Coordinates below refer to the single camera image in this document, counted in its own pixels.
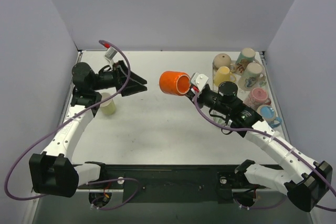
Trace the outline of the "light green mug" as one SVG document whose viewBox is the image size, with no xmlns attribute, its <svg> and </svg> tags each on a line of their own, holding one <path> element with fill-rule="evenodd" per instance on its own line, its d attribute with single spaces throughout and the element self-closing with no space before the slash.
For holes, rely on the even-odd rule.
<svg viewBox="0 0 336 224">
<path fill-rule="evenodd" d="M 107 93 L 107 92 L 102 92 L 102 101 L 107 99 L 108 97 L 111 96 L 111 94 Z M 115 113 L 116 111 L 116 105 L 114 103 L 113 99 L 109 99 L 103 103 L 100 104 L 100 111 L 104 114 L 104 115 L 112 115 Z"/>
</svg>

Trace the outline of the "yellow mug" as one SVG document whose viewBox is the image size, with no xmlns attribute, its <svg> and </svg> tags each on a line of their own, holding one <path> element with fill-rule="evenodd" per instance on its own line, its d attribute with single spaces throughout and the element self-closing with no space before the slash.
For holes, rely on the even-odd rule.
<svg viewBox="0 0 336 224">
<path fill-rule="evenodd" d="M 214 86 L 219 87 L 222 82 L 236 82 L 236 77 L 227 66 L 220 67 L 214 76 Z"/>
</svg>

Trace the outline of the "orange mug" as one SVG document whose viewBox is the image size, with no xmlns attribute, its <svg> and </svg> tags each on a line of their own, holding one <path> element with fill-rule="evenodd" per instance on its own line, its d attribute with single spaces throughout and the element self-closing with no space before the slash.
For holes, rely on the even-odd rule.
<svg viewBox="0 0 336 224">
<path fill-rule="evenodd" d="M 159 87 L 165 94 L 183 96 L 190 88 L 190 77 L 185 72 L 165 71 L 160 76 Z"/>
</svg>

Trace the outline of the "beige round mug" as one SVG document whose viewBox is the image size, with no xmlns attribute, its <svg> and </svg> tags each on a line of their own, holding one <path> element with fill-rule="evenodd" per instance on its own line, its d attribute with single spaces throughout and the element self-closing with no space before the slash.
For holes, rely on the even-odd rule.
<svg viewBox="0 0 336 224">
<path fill-rule="evenodd" d="M 218 54 L 213 60 L 213 70 L 217 71 L 220 67 L 228 67 L 231 72 L 236 71 L 236 65 L 228 54 Z"/>
</svg>

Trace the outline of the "pink patterned mug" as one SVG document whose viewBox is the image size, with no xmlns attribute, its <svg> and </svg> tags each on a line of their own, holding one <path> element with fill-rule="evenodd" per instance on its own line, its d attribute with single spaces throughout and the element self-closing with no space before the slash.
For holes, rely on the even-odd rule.
<svg viewBox="0 0 336 224">
<path fill-rule="evenodd" d="M 243 101 L 248 107 L 257 110 L 261 105 L 271 105 L 268 92 L 263 88 L 253 88 Z"/>
</svg>

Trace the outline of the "blue glazed mug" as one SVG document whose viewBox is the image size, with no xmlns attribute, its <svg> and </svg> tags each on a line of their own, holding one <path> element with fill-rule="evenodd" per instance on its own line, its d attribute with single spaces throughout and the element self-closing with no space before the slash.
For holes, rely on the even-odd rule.
<svg viewBox="0 0 336 224">
<path fill-rule="evenodd" d="M 277 128 L 281 126 L 282 119 L 276 115 L 275 110 L 269 105 L 261 105 L 257 112 L 262 118 L 269 124 L 271 128 Z"/>
</svg>

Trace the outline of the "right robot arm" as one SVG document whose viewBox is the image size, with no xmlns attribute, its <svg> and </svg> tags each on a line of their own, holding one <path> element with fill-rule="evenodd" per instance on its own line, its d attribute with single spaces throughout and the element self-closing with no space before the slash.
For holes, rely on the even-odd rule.
<svg viewBox="0 0 336 224">
<path fill-rule="evenodd" d="M 237 97 L 237 89 L 236 84 L 223 82 L 220 92 L 214 92 L 207 83 L 192 82 L 186 93 L 210 124 L 227 133 L 238 133 L 281 167 L 272 169 L 246 160 L 235 169 L 236 184 L 241 187 L 254 184 L 276 190 L 305 212 L 314 207 L 334 212 L 333 208 L 319 205 L 327 192 L 335 193 L 331 185 L 332 166 L 326 161 L 318 163 L 293 147 L 260 114 L 243 104 Z"/>
</svg>

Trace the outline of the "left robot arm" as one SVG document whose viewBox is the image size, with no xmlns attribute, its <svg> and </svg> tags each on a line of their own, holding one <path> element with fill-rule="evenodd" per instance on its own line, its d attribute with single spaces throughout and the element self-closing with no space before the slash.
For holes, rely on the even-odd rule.
<svg viewBox="0 0 336 224">
<path fill-rule="evenodd" d="M 55 133 L 40 154 L 29 159 L 29 170 L 36 193 L 72 197 L 79 186 L 91 183 L 96 188 L 108 182 L 103 163 L 73 164 L 74 150 L 88 124 L 96 116 L 103 100 L 100 90 L 115 88 L 123 97 L 147 90 L 147 81 L 129 71 L 124 61 L 114 63 L 111 70 L 95 73 L 80 62 L 72 68 L 74 89 L 65 126 Z"/>
</svg>

